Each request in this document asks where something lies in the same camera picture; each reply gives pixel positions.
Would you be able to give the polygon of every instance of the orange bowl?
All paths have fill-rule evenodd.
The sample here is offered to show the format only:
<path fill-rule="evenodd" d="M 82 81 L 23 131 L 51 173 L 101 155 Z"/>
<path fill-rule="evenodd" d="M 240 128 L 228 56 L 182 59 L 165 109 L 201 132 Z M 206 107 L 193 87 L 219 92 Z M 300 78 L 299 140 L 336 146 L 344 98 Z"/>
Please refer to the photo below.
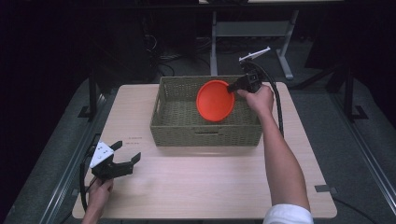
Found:
<path fill-rule="evenodd" d="M 235 99 L 233 92 L 227 91 L 227 86 L 225 81 L 210 80 L 198 91 L 197 109 L 204 119 L 221 121 L 233 111 Z"/>

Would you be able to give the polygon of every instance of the white sleeve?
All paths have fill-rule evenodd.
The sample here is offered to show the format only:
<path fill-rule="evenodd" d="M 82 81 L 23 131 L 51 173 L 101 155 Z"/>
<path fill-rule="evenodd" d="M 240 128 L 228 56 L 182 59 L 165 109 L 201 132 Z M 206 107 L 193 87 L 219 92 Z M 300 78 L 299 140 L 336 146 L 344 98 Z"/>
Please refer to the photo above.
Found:
<path fill-rule="evenodd" d="M 268 210 L 263 224 L 313 224 L 311 213 L 293 204 L 277 204 Z"/>

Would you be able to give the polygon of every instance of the wicker basket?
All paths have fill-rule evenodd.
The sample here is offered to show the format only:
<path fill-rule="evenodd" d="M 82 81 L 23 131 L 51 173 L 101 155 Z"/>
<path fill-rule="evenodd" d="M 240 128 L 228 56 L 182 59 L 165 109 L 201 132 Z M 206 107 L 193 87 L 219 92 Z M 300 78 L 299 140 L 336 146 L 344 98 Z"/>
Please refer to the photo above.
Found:
<path fill-rule="evenodd" d="M 220 122 L 203 119 L 198 90 L 209 80 L 228 83 L 239 77 L 162 77 L 150 129 L 159 147 L 257 146 L 262 127 L 246 100 L 235 95 L 233 112 Z"/>

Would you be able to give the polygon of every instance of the human hand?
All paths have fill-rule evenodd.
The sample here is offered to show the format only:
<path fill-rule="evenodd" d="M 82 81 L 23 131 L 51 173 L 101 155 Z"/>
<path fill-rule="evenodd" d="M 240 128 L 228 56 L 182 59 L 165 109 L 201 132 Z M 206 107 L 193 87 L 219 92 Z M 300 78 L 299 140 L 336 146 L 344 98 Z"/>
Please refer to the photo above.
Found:
<path fill-rule="evenodd" d="M 271 115 L 274 106 L 274 93 L 271 88 L 263 85 L 255 93 L 238 90 L 238 94 L 247 100 L 248 106 L 254 110 L 258 116 Z"/>
<path fill-rule="evenodd" d="M 108 197 L 113 190 L 113 179 L 106 180 L 104 183 L 100 179 L 93 179 L 89 190 L 88 208 L 82 223 L 96 223 L 103 214 Z"/>

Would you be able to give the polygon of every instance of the human arm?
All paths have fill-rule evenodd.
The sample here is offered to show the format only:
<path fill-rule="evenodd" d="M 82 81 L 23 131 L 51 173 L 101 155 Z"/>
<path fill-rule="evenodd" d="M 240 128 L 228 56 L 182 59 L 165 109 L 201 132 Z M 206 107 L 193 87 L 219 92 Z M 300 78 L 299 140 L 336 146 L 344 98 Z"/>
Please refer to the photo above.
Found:
<path fill-rule="evenodd" d="M 103 214 L 110 192 L 113 190 L 113 184 L 113 179 L 107 180 L 104 183 L 97 178 L 93 180 L 89 190 L 88 208 L 82 219 L 82 224 L 97 223 Z"/>
<path fill-rule="evenodd" d="M 238 94 L 247 99 L 247 104 L 256 112 L 262 125 L 265 170 L 272 205 L 288 203 L 309 211 L 303 171 L 272 114 L 274 94 L 271 89 L 262 85 L 256 93 L 239 90 Z"/>

